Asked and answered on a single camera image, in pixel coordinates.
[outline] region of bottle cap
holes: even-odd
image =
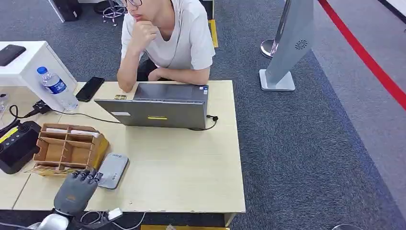
[[[39,67],[39,68],[37,69],[37,72],[38,72],[39,74],[44,74],[44,73],[47,73],[48,70],[47,70],[45,67],[41,66],[41,67]]]

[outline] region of chair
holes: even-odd
[[[127,9],[124,6],[121,6],[119,3],[113,1],[113,0],[108,0],[110,6],[107,7],[105,10],[103,10],[103,22],[107,22],[106,18],[111,18],[113,21],[113,26],[117,26],[117,23],[115,22],[115,18],[118,18],[122,15],[124,15],[127,11]]]

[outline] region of gray carpet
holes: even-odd
[[[2,40],[47,40],[78,80],[93,76],[115,80],[119,27],[101,23],[88,7],[80,21],[61,24],[47,3],[31,1],[38,5],[27,6],[24,0],[5,3],[7,9],[15,10],[10,13],[2,8],[0,15],[19,21],[9,19],[12,25],[6,25]],[[282,2],[216,2],[220,48],[211,79],[234,82],[247,205],[247,213],[238,215],[232,228],[329,230],[340,223],[352,223],[365,230],[406,229],[313,53],[292,70],[296,91],[260,90],[258,70],[269,61],[259,54],[258,45],[275,35]],[[28,7],[36,13],[30,15]],[[68,49],[68,44],[76,47]],[[28,224],[45,214],[3,211],[0,221]],[[127,214],[120,221],[130,226],[137,218],[139,214]],[[147,214],[146,223],[219,226],[222,218]]]
[[[329,0],[362,45],[406,92],[406,24],[377,0]],[[315,5],[313,52],[383,181],[406,217],[406,111]]]

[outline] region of blue bottle label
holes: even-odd
[[[46,87],[48,91],[52,94],[58,94],[60,92],[63,92],[63,90],[66,89],[66,84],[62,81],[62,79],[59,79],[58,83],[52,86],[47,86]]]

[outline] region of cardboard organizer box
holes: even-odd
[[[62,129],[47,132],[48,128]],[[72,134],[71,130],[98,133]],[[35,166],[26,173],[67,175],[77,169],[99,169],[109,142],[103,134],[89,126],[44,124],[38,136],[39,152],[34,155]]]

